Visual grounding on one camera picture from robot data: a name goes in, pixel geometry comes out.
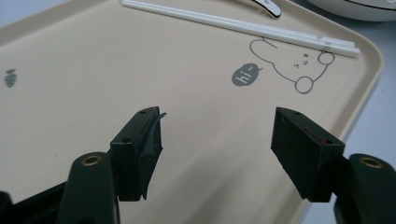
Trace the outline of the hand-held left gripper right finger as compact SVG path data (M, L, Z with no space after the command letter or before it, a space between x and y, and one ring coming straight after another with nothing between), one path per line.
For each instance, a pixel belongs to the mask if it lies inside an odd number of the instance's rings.
M345 146L303 113L276 109L271 149L303 199L330 200L332 166L343 157Z

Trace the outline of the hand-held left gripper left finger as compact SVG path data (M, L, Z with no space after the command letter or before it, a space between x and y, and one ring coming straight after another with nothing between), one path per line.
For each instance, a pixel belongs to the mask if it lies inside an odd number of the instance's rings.
M158 106L142 109L124 125L110 142L116 194L121 202L148 197L149 182L163 150Z

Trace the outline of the white spoon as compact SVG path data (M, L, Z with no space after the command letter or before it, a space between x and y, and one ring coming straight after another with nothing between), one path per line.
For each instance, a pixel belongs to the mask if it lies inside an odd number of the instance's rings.
M280 7L271 0L252 0L254 3L265 9L274 19L281 16Z

